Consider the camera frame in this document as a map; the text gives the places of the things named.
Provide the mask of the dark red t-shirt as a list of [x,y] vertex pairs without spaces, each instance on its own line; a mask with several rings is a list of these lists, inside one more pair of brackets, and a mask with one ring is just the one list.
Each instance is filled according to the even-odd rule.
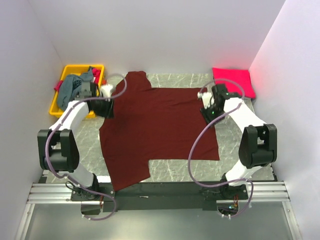
[[152,87],[144,71],[117,84],[114,118],[99,130],[115,191],[150,177],[150,160],[219,160],[216,130],[200,112],[198,88]]

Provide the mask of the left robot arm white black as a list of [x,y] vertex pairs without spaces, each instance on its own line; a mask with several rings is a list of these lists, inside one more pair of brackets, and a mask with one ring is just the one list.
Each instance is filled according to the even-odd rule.
[[37,134],[40,167],[50,171],[58,179],[67,179],[66,186],[88,201],[112,200],[100,190],[97,176],[80,163],[80,153],[74,132],[90,111],[105,119],[114,117],[114,100],[89,97],[73,100],[57,122]]

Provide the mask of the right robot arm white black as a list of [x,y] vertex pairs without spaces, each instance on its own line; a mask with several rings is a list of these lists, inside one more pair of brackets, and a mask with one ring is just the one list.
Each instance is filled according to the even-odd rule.
[[238,161],[221,179],[218,192],[230,200],[244,190],[246,180],[277,159],[277,127],[267,124],[253,113],[237,92],[229,92],[223,83],[212,86],[211,92],[198,92],[202,100],[202,116],[209,125],[226,116],[240,129],[242,136],[238,149]]

